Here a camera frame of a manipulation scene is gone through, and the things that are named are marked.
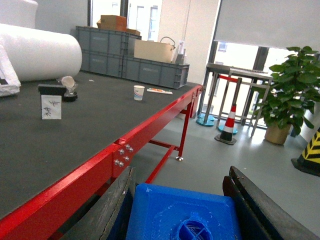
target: red and white traffic cone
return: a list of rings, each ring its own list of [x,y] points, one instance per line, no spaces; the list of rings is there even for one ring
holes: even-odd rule
[[[214,137],[215,140],[222,142],[222,143],[225,143],[225,144],[229,144],[229,145],[233,145],[236,143],[237,140],[232,138],[233,133],[234,133],[236,107],[237,107],[236,104],[232,104],[231,111],[230,111],[229,116],[225,122],[222,133],[215,136]]]

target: white paper cup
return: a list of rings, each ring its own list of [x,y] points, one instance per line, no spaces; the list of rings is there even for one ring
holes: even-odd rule
[[[134,100],[141,101],[144,96],[145,87],[140,85],[134,86]]]

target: red rope barrier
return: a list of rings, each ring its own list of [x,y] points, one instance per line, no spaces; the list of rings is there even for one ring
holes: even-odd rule
[[[237,83],[238,82],[238,79],[237,78],[233,78],[233,77],[219,75],[219,78],[228,80],[228,81],[233,82],[233,83]]]

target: conveyor belt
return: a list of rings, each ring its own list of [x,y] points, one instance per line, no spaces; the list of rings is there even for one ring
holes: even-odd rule
[[[74,79],[78,99],[62,104],[62,120],[41,120],[37,86],[48,81],[0,98],[0,219],[196,86],[135,101],[139,83],[84,72]]]

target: yellow and black traffic cone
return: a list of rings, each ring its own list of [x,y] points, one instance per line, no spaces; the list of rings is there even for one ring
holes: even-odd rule
[[[234,145],[237,140],[232,138],[234,133],[235,117],[236,117],[236,107],[237,105],[232,104],[231,111],[225,122],[222,133],[214,137],[215,140],[222,142],[224,144]]]
[[[301,172],[320,177],[320,128],[299,158],[291,159],[293,166]]]

